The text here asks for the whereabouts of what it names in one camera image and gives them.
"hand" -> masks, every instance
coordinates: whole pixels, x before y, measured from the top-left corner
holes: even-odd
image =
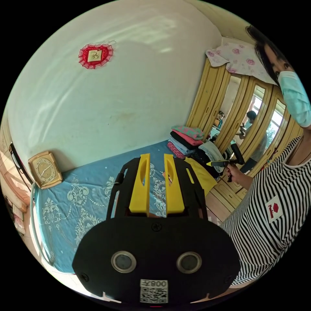
[[[228,164],[228,166],[225,168],[225,173],[227,176],[232,176],[232,181],[239,183],[239,179],[243,173],[240,172],[240,170],[235,166]]]

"logo patch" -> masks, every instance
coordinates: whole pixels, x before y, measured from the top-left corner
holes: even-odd
[[[266,203],[266,209],[269,223],[272,223],[283,215],[283,209],[278,196],[275,196],[273,199]]]

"blue bedsheet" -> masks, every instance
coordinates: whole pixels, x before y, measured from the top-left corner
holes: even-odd
[[[172,154],[167,141],[130,151],[63,173],[63,182],[35,188],[35,207],[43,247],[51,265],[74,273],[72,260],[85,233],[106,219],[111,189],[122,166],[150,153],[150,212],[165,216],[164,154]]]

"woman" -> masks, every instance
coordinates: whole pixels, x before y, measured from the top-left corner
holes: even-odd
[[[304,133],[254,178],[228,166],[227,175],[248,190],[222,224],[240,255],[241,270],[231,287],[243,287],[273,268],[295,240],[311,207],[310,101],[278,48],[254,27],[247,27],[247,32],[256,42],[256,55],[281,88],[291,117]]]

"qr code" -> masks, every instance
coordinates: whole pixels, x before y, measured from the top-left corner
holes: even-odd
[[[153,304],[167,303],[167,288],[142,287],[140,291],[140,302],[147,302]]]

